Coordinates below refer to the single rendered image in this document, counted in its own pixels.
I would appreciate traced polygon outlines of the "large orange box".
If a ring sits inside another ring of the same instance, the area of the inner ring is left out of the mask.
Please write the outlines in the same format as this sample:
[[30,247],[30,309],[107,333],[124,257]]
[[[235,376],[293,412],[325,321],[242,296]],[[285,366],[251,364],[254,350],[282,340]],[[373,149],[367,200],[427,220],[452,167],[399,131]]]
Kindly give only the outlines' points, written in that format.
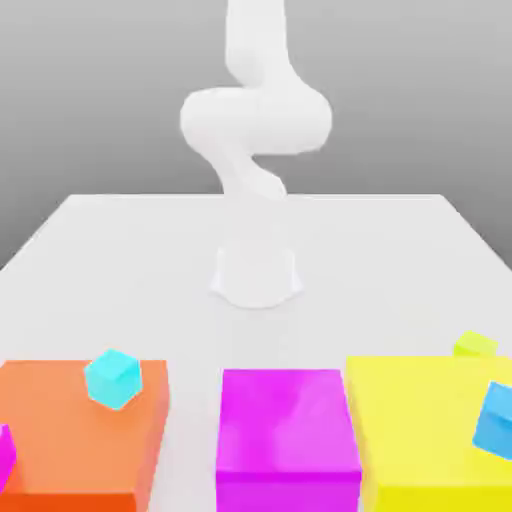
[[167,365],[142,361],[143,389],[119,411],[89,399],[84,367],[0,366],[0,423],[17,451],[0,512],[149,512],[170,405]]

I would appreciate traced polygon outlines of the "small cyan cube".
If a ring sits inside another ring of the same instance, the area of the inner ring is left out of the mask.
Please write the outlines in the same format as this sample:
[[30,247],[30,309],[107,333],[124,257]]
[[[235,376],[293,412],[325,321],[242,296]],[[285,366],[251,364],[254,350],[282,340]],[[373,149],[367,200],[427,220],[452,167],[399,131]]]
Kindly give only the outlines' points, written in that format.
[[88,397],[111,410],[121,410],[143,388],[141,364],[121,351],[108,349],[84,367]]

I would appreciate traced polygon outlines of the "large yellow box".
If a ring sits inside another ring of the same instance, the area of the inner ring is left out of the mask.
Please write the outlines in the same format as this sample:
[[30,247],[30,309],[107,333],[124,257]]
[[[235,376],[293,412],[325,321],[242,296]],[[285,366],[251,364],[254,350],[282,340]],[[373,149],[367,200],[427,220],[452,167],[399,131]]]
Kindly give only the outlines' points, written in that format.
[[512,512],[512,461],[472,438],[506,357],[350,356],[344,380],[363,512]]

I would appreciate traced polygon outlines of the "small blue cube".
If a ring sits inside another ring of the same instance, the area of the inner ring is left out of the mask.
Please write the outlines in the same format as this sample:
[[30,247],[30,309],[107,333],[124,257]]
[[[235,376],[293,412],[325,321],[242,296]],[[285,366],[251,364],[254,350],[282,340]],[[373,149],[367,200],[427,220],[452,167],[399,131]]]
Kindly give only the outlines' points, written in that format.
[[512,461],[512,387],[496,381],[489,383],[472,443]]

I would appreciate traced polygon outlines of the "small magenta cube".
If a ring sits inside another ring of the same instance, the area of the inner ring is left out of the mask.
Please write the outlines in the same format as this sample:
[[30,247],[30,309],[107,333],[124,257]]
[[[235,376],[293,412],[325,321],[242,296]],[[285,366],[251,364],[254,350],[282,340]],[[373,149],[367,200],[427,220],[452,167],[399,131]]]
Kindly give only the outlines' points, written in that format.
[[8,424],[0,424],[0,493],[11,475],[17,454]]

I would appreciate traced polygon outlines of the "large magenta box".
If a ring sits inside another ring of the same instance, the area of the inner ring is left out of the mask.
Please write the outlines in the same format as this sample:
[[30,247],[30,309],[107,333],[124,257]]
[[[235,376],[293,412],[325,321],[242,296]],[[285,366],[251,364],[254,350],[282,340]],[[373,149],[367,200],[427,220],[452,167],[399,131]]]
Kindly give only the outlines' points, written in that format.
[[224,370],[216,512],[358,512],[361,480],[340,371]]

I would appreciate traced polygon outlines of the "small lime cube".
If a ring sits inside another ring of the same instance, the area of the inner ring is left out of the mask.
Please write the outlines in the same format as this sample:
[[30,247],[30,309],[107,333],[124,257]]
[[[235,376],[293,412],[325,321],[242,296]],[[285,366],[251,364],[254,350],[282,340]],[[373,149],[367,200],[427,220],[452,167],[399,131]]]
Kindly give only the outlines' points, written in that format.
[[482,334],[465,331],[456,341],[454,356],[494,357],[498,342]]

